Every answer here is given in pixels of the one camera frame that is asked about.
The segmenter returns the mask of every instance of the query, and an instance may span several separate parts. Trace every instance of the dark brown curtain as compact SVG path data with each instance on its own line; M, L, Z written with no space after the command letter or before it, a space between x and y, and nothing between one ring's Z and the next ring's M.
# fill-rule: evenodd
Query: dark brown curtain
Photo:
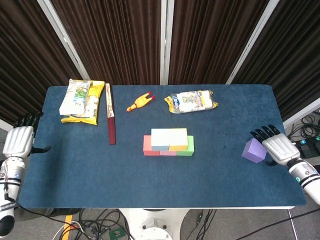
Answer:
M285 121L320 98L320 1L281 0L233 84L268 84Z
M10 124L41 111L48 87L81 77L36 1L0 1L0 46L0 119Z
M92 80L159 84L161 0L52 0Z
M175 0L169 84L224 84L268 0Z

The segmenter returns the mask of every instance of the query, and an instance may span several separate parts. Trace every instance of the rubber chicken toy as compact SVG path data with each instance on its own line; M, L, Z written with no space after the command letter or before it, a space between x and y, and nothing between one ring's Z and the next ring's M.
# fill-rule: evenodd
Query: rubber chicken toy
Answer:
M142 108L144 105L146 105L148 102L150 102L152 99L155 99L155 96L147 98L147 96L151 95L151 92L147 92L146 94L143 94L142 96L138 97L134 104L132 104L130 107L126 109L127 112L131 112L133 109L136 108Z

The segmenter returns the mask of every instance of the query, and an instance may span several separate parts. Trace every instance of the purple block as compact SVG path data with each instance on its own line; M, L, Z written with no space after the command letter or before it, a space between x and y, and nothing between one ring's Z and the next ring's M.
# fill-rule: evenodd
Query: purple block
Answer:
M266 155L267 155L267 150L255 138L252 138L250 141L248 141L245 144L245 148L242 153L242 157L256 164L265 160Z

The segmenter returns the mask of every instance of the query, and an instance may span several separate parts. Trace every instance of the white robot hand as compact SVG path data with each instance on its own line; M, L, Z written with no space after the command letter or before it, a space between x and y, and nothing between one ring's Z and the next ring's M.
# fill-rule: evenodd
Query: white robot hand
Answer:
M15 225L14 209L19 206L16 200L25 170L24 159L30 153L50 149L32 147L40 117L41 113L29 113L17 120L6 136L2 153L7 159L0 163L0 238L8 235Z
M289 173L296 179L301 187L320 205L320 174L317 170L300 158L300 152L290 140L273 126L262 126L250 133L266 148L273 158L267 162L269 166L280 164L288 167Z

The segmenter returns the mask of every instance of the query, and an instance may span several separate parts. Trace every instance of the green block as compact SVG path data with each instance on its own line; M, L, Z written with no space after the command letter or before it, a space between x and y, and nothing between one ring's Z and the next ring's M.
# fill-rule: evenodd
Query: green block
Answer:
M188 148L185 151L177 151L177 156L192 156L195 151L194 136L188 136Z

